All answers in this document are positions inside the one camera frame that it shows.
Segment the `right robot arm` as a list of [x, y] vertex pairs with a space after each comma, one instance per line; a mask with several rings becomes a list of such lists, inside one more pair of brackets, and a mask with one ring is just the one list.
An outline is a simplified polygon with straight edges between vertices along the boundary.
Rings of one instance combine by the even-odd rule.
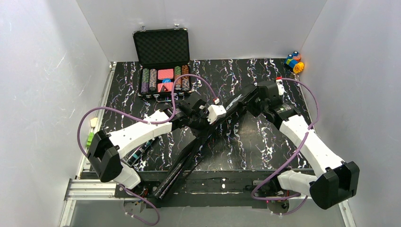
[[314, 131], [316, 121], [308, 125], [296, 107], [282, 102], [282, 81], [277, 78], [247, 88], [255, 97], [258, 113], [266, 115], [267, 120], [296, 145], [292, 158], [301, 153], [314, 174], [287, 170], [286, 166], [292, 161], [288, 159], [253, 189], [251, 197], [262, 200], [255, 193], [267, 184], [273, 191], [294, 191], [311, 197], [323, 210], [354, 197], [360, 173], [358, 165], [353, 161], [345, 162], [325, 145]]

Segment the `badminton racket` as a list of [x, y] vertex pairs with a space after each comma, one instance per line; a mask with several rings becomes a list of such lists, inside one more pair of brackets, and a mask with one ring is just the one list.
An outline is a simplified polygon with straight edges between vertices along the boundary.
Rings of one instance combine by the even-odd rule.
[[170, 190], [170, 188], [174, 185], [176, 180], [179, 179], [179, 177], [184, 173], [184, 171], [186, 170], [186, 168], [190, 163], [191, 157], [193, 157], [194, 154], [193, 150], [194, 150], [193, 146], [187, 146], [183, 149], [177, 161], [167, 173], [166, 178], [154, 191], [153, 195], [156, 199], [160, 200], [163, 199], [164, 196]]

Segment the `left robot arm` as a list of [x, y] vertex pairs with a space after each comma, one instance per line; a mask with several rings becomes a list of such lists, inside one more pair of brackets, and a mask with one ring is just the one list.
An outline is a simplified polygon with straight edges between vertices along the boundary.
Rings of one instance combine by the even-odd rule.
[[141, 179], [133, 167], [122, 161], [131, 151], [177, 128], [201, 132], [226, 115], [223, 105], [206, 105], [203, 100], [175, 102], [121, 130], [99, 130], [92, 137], [87, 158], [101, 182], [115, 181], [133, 189]]

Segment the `black shuttlecock tube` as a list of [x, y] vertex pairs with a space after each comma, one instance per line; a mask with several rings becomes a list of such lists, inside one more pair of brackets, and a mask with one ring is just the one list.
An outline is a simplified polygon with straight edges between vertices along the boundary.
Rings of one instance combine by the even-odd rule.
[[155, 142], [155, 139], [149, 140], [144, 144], [138, 146], [137, 148], [130, 151], [125, 157], [125, 163], [128, 166], [134, 166], [140, 158], [152, 147], [152, 144]]

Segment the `black racket bag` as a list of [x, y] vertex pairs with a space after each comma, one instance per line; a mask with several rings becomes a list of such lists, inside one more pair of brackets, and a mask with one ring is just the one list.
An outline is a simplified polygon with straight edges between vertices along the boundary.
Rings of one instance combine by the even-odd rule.
[[230, 98], [223, 104], [227, 113], [225, 117], [222, 117], [214, 123], [209, 123], [207, 120], [209, 114], [208, 110], [206, 108], [200, 109], [206, 102], [197, 94], [191, 95], [185, 100], [177, 101], [175, 103], [175, 111], [173, 111], [172, 107], [165, 108], [163, 112], [165, 112], [167, 116], [170, 117], [175, 113], [172, 119], [173, 130], [188, 127], [195, 136], [187, 145], [193, 146], [194, 148], [194, 154], [190, 159], [188, 167], [192, 164], [195, 155], [202, 150], [203, 145], [211, 137], [216, 136], [216, 130], [221, 124], [225, 123], [227, 120], [232, 120], [235, 116], [243, 116], [259, 99], [258, 88], [253, 84], [246, 86], [238, 95]]

